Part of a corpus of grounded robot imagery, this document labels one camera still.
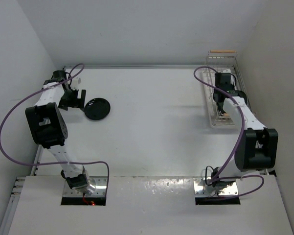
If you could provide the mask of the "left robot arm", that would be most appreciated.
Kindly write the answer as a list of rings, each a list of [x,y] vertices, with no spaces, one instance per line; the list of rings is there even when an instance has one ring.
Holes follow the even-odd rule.
[[[80,80],[70,81],[56,87],[57,83],[70,78],[64,70],[56,70],[52,77],[44,82],[39,101],[26,108],[25,115],[35,143],[47,149],[62,167],[61,176],[66,180],[70,189],[83,195],[92,195],[96,189],[95,181],[90,178],[83,164],[77,164],[65,140],[68,138],[68,128],[61,115],[60,109],[78,108],[84,110],[86,90],[78,97]]]

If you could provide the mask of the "black plate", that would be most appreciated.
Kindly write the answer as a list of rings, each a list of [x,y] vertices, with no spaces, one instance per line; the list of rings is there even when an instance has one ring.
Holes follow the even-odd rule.
[[[91,99],[84,108],[85,116],[92,121],[104,119],[111,110],[110,103],[104,98]]]

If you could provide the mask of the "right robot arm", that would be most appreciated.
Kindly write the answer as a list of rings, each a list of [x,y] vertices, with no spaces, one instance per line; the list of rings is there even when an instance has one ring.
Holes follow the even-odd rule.
[[[235,89],[231,77],[227,72],[215,73],[213,100],[241,131],[230,160],[214,169],[211,181],[206,182],[214,187],[247,173],[273,168],[276,162],[278,132],[255,117],[247,105],[247,95]]]

